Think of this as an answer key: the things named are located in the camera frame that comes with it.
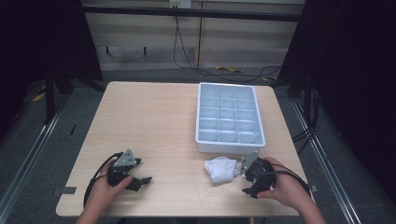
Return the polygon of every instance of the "human hand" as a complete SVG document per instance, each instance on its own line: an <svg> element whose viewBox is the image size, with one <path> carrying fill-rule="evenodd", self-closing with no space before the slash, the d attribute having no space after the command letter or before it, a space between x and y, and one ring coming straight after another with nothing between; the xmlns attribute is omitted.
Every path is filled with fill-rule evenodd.
<svg viewBox="0 0 396 224"><path fill-rule="evenodd" d="M112 187L107 182L108 167L115 161L110 160L102 168L99 177L96 179L84 211L78 218L77 223L96 223L99 216L114 202L117 195L125 189L131 182L132 177L127 176L117 186Z"/></svg>
<svg viewBox="0 0 396 224"><path fill-rule="evenodd" d="M288 171L281 166L277 166L283 166L283 164L276 159L271 157L264 159L273 165L274 171ZM259 192L257 198L277 200L288 207L294 208L303 218L304 223L326 223L314 201L296 179L289 175L276 174L276 182L273 183L272 187L273 190Z"/></svg>

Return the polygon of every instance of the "floor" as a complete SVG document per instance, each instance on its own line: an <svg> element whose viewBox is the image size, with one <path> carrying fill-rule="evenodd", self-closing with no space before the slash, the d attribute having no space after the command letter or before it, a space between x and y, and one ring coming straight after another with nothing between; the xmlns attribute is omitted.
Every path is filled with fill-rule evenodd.
<svg viewBox="0 0 396 224"><path fill-rule="evenodd" d="M260 68L246 68L245 74L258 75ZM208 70L212 74L219 71ZM138 71L106 71L103 73L106 85L109 81L159 81L159 82L189 82L200 81L242 83L251 85L268 85L261 77L247 82L246 77L227 77L233 81L225 80L218 76L203 76L190 68L154 69ZM90 128L92 118L103 96L102 92L95 91L85 84L72 80L74 91L70 96L57 94L57 105L65 99L64 109L60 112L56 125L52 127L49 138L44 141L42 150L36 155L30 154L35 141L43 131L43 122L46 117L45 98L32 103L32 99L41 88L41 83L35 83L29 90L24 100L24 107L14 125L0 142L0 196L1 205L5 204L5 196L13 194L13 202L7 203L7 212L3 212L4 223L74 223L74 217L58 217L56 204L59 196L54 191L65 185L74 161ZM282 109L285 121L288 124L290 135L296 136L304 128L297 116L293 100L287 95L289 86L275 88L276 97ZM316 135L320 141L326 161L332 165L348 199L356 210L358 220L351 222L348 214L343 209L332 189L326 173L318 160L318 155L308 143L300 154L300 160L308 178L309 184L318 189L314 197L318 207L328 223L396 223L396 208L386 194L375 182L373 177L356 160L346 142L339 137L332 118L326 112L324 105L318 111L318 124ZM296 150L300 150L306 138L295 143ZM30 162L28 170L21 170L26 158L36 158ZM11 189L13 183L19 181L17 188ZM255 223L302 223L299 217L255 217ZM102 218L100 223L117 223L117 218ZM128 223L163 223L163 219L133 218ZM207 218L199 220L200 223L248 223L248 218L226 219Z"/></svg>

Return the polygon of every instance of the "white plastic tray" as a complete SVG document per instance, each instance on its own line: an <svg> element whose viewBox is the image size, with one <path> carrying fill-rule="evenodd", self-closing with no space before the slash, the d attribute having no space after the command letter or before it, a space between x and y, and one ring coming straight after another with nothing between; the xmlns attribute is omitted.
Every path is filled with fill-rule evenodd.
<svg viewBox="0 0 396 224"><path fill-rule="evenodd" d="M264 147L254 88L200 83L195 140L201 152L245 155Z"/></svg>

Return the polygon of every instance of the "tabletop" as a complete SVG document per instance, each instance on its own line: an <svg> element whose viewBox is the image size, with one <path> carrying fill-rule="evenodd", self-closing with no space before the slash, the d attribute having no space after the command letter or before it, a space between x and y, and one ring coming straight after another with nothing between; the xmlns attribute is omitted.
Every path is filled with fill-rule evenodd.
<svg viewBox="0 0 396 224"><path fill-rule="evenodd" d="M303 180L304 170L274 90L254 87L262 116L266 145L260 157L281 161ZM152 176L138 191L124 190L103 213L109 217L270 217L297 216L274 200L255 200L242 189L250 182L242 175L212 184L204 162L219 156L198 152L195 142L197 84L111 82L93 118L66 183L75 194L62 195L56 212L76 217L90 179L112 154L131 149L142 162L130 171Z"/></svg>

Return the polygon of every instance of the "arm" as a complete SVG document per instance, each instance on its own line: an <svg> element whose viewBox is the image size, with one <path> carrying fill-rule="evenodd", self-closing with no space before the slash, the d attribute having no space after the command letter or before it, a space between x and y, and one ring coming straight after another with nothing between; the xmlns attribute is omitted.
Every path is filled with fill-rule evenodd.
<svg viewBox="0 0 396 224"><path fill-rule="evenodd" d="M274 158L264 158L271 164L280 164ZM273 166L275 171L285 170L280 166ZM300 183L289 175L276 175L276 182L273 183L274 190L266 190L257 194L258 198L267 198L280 201L282 204L294 208L302 217L306 224L326 223L318 207L305 192Z"/></svg>
<svg viewBox="0 0 396 224"><path fill-rule="evenodd" d="M77 224L96 223L102 213L114 202L117 195L131 183L131 176L123 179L116 187L112 187L107 183L108 167L114 161L109 161L101 170L99 175L101 177L97 178L93 185L90 197L77 220Z"/></svg>

